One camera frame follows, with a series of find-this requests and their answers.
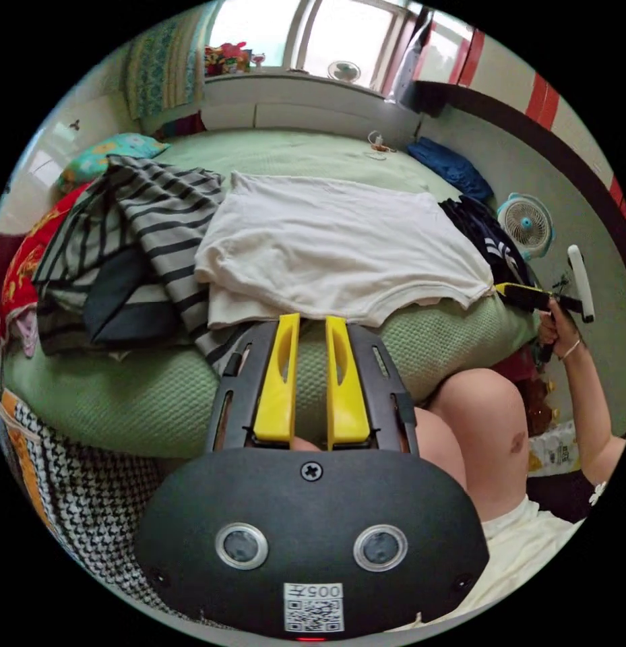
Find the screw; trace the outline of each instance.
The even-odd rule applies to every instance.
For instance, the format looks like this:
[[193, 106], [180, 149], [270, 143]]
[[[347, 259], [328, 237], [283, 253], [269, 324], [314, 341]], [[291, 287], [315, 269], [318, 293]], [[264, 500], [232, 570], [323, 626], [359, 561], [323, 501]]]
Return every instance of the screw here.
[[457, 593], [467, 591], [474, 583], [474, 578], [470, 574], [464, 574], [456, 578], [452, 585]]
[[169, 577], [159, 571], [157, 568], [152, 568], [151, 572], [151, 579], [159, 586], [162, 588], [168, 588], [170, 585]]
[[309, 461], [308, 463], [304, 463], [301, 466], [299, 473], [301, 474], [301, 478], [304, 479], [304, 481], [310, 481], [312, 483], [313, 481], [318, 481], [321, 478], [323, 471], [324, 470], [319, 463]]

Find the white t-shirt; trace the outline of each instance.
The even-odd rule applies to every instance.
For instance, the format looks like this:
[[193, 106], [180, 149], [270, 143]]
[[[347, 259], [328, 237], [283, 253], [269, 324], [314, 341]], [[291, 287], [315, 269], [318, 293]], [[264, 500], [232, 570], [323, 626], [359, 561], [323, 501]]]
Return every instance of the white t-shirt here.
[[195, 254], [211, 328], [343, 317], [380, 326], [413, 303], [465, 309], [493, 294], [490, 265], [431, 193], [232, 173]]
[[507, 596], [541, 570], [581, 524], [540, 511], [539, 505], [526, 497], [513, 511], [483, 524], [490, 561], [465, 600], [432, 622], [423, 623], [421, 612], [416, 622], [392, 631], [437, 624]]

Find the person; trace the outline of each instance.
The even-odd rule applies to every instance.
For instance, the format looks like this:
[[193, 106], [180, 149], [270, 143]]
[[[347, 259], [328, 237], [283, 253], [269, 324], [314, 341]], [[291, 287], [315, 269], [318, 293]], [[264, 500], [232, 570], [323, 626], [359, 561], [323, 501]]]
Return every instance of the person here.
[[[625, 449], [612, 434], [611, 417], [589, 348], [556, 300], [540, 313], [539, 341], [554, 344], [563, 362], [580, 466], [601, 493]], [[474, 611], [527, 582], [565, 545], [581, 522], [572, 524], [539, 510], [528, 499], [528, 424], [522, 397], [509, 380], [490, 369], [471, 369], [446, 379], [425, 408], [416, 409], [419, 454], [446, 471], [469, 494], [488, 543], [482, 576], [452, 613], [410, 629]], [[295, 438], [294, 450], [317, 447]]]

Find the black wall trim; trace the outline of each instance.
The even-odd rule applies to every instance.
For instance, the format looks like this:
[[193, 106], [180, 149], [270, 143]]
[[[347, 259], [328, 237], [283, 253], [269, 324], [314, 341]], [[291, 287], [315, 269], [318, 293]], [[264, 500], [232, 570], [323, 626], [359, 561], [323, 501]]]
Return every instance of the black wall trim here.
[[475, 90], [426, 81], [417, 85], [428, 104], [451, 105], [502, 128], [563, 173], [605, 225], [626, 268], [626, 219], [600, 178], [567, 144], [518, 110]]

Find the white shorts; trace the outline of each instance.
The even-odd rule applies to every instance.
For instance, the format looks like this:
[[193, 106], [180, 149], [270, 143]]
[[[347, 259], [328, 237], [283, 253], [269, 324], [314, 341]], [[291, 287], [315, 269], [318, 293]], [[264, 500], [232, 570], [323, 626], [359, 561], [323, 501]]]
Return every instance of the white shorts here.
[[528, 496], [509, 513], [482, 524], [490, 561], [466, 599], [451, 613], [432, 622], [416, 622], [394, 629], [413, 629], [436, 624], [474, 611], [518, 589], [560, 551], [580, 527], [550, 512], [540, 511]]

